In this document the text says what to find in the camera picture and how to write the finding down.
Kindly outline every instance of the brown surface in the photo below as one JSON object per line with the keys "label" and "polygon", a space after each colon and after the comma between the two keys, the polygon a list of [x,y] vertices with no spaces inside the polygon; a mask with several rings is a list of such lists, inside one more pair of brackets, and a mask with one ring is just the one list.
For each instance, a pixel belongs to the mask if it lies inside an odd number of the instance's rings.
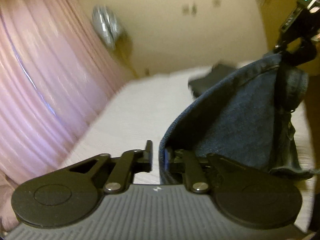
{"label": "brown surface", "polygon": [[[316,168],[320,168],[320,76],[310,77],[305,97],[307,117],[311,128],[315,150]],[[320,176],[316,184],[316,193],[320,193]]]}

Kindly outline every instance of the yellow wall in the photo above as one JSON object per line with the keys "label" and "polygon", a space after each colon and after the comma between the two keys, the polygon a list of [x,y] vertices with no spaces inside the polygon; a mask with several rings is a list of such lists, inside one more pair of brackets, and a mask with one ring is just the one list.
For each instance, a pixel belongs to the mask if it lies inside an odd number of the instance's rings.
{"label": "yellow wall", "polygon": [[[95,4],[108,5],[130,38],[126,53],[140,76],[196,65],[257,59],[267,43],[255,0],[79,0],[91,17]],[[182,6],[195,3],[197,14]]]}

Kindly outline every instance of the silver object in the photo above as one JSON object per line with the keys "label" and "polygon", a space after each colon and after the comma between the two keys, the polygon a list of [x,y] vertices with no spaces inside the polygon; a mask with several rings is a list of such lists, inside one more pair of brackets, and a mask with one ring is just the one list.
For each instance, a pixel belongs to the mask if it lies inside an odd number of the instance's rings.
{"label": "silver object", "polygon": [[107,47],[115,49],[116,41],[124,33],[117,17],[106,6],[96,5],[92,12],[92,21],[95,31]]}
{"label": "silver object", "polygon": [[106,186],[105,186],[106,190],[107,191],[116,191],[116,190],[119,190],[121,188],[121,185],[117,182],[111,182],[111,183],[108,183]]}
{"label": "silver object", "polygon": [[196,191],[204,191],[209,188],[209,185],[205,182],[197,182],[192,185],[193,189]]}

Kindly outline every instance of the denim fabric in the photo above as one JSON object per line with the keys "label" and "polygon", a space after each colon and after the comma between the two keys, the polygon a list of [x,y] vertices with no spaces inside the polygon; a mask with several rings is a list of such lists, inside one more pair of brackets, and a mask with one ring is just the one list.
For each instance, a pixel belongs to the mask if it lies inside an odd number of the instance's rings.
{"label": "denim fabric", "polygon": [[217,153],[270,171],[276,163],[274,102],[280,62],[280,55],[271,54],[240,68],[182,112],[159,146],[161,183],[178,183],[165,168],[167,147],[191,150],[197,156]]}

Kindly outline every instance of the gray ribbed surface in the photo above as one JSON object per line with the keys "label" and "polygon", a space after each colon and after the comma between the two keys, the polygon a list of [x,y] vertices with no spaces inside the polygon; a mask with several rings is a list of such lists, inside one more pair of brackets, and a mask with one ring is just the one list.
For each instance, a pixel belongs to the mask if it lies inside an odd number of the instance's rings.
{"label": "gray ribbed surface", "polygon": [[244,228],[225,218],[207,195],[183,185],[131,185],[120,195],[105,197],[81,222],[65,228],[19,225],[6,240],[283,240],[302,238],[297,228]]}

